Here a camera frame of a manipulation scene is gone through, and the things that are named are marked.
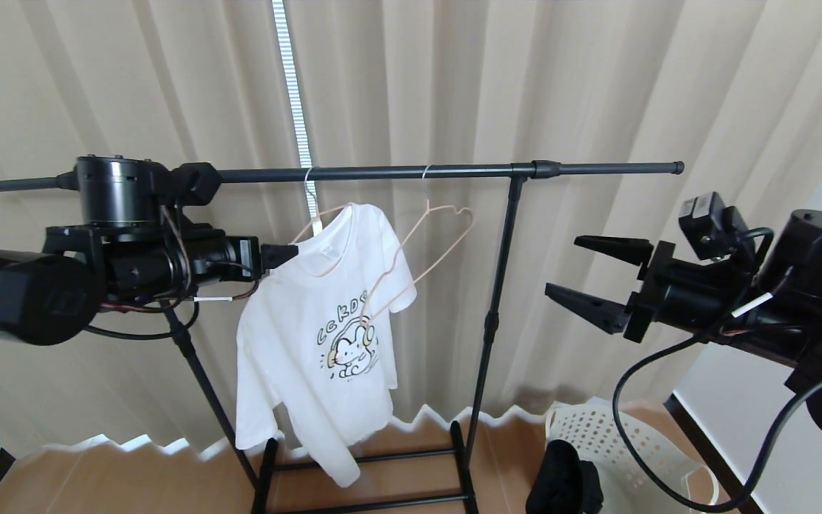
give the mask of cartoon graphic print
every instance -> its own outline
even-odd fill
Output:
[[[379,341],[376,339],[376,329],[361,321],[361,318],[352,318],[332,344],[332,351],[329,352],[329,369],[339,367],[339,378],[366,373],[372,370],[378,359],[376,347]],[[367,321],[366,316],[363,316],[363,321]]]
[[[346,305],[336,307],[335,319],[329,320],[319,329],[316,344],[328,343],[329,351],[320,355],[320,368],[329,371],[329,379],[352,377],[367,373],[379,361],[379,338],[375,326],[370,325],[369,316],[355,316],[362,303],[366,302],[367,292],[352,298]]]

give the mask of neckline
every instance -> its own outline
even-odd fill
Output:
[[[283,266],[278,270],[278,276],[288,281],[306,284],[307,286],[319,286],[319,284],[329,282],[343,274],[345,267],[345,259],[348,258],[349,252],[353,248],[357,236],[357,208],[359,206],[355,203],[348,203],[345,208],[339,212],[338,215],[323,228],[323,231],[308,238],[305,241],[297,243],[299,253],[297,257],[291,261],[290,266]],[[323,247],[341,231],[348,231],[345,237],[345,243],[340,248],[340,257],[337,263],[326,274],[321,276],[314,276],[309,273],[299,261],[300,255],[308,255],[311,253],[319,253]]]

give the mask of rack base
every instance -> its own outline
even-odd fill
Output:
[[[411,505],[425,505],[444,501],[461,501],[465,505],[466,514],[477,514],[477,501],[474,495],[474,486],[471,483],[471,474],[467,468],[465,458],[465,443],[462,439],[462,430],[459,422],[452,422],[450,426],[452,446],[434,450],[418,452],[388,453],[387,455],[371,455],[357,458],[357,464],[368,462],[382,462],[385,460],[400,460],[407,458],[428,458],[434,455],[453,455],[456,458],[456,469],[459,471],[461,491],[449,495],[427,495],[427,497],[404,498],[404,500],[375,501],[354,505],[339,505],[339,507],[313,508],[312,510],[289,510],[275,514],[343,514],[346,512],[365,512],[382,510],[383,508],[410,507]],[[262,455],[262,465],[258,469],[258,488],[255,489],[255,500],[252,504],[252,514],[268,514],[268,491],[271,489],[271,478],[276,472],[291,471],[294,469],[319,468],[316,462],[301,462],[294,464],[275,464],[278,455],[278,442],[268,439],[265,444],[265,453]]]

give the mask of curtain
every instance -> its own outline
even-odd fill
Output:
[[[609,396],[626,367],[681,338],[655,326],[637,345],[546,299],[545,282],[619,301],[636,288],[635,269],[573,247],[575,236],[665,238],[691,258],[676,228],[683,199],[718,190],[751,226],[778,230],[822,177],[822,2],[320,0],[286,9],[316,166],[687,163],[681,176],[525,184],[484,398],[491,414]],[[52,176],[85,153],[297,166],[270,4],[0,4],[0,178]],[[395,319],[402,419],[425,403],[446,418],[470,405],[506,187],[428,180],[433,203],[470,207],[477,224]],[[399,237],[424,208],[420,180],[318,188],[322,208],[378,205]],[[299,184],[225,186],[190,214],[270,243],[287,243],[307,221]],[[43,227],[78,221],[71,193],[0,195],[0,248],[39,248]],[[463,219],[430,219],[408,243],[412,271],[463,228]],[[205,306],[193,329],[231,415],[241,308]],[[159,316],[97,323],[166,329]],[[637,375],[626,396],[662,398],[695,357]],[[185,436],[196,447],[221,436],[170,341],[0,341],[6,449],[23,455],[98,433]]]

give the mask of wall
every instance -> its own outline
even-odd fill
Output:
[[[806,207],[822,209],[822,182]],[[792,397],[782,385],[788,374],[779,364],[710,345],[675,394],[744,479],[773,417]],[[803,408],[786,424],[754,497],[772,514],[822,512],[822,432]]]

